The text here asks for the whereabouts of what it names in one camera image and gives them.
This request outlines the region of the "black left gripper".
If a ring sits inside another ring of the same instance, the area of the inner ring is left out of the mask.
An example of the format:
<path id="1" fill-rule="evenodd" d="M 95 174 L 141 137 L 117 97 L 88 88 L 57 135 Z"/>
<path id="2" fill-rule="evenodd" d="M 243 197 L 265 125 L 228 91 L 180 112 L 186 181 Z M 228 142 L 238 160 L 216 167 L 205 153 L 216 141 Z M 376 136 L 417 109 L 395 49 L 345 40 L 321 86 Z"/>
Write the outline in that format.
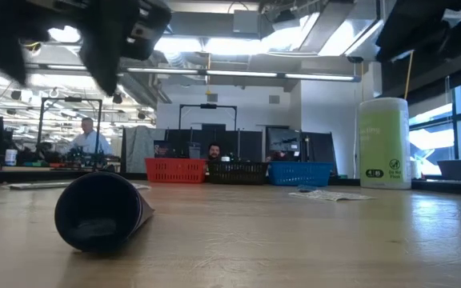
<path id="1" fill-rule="evenodd" d="M 25 86 L 20 41 L 45 42 L 49 30 L 71 26 L 82 35 L 83 65 L 105 94 L 113 94 L 120 58 L 149 58 L 171 17 L 161 1 L 0 1 L 0 71 Z"/>

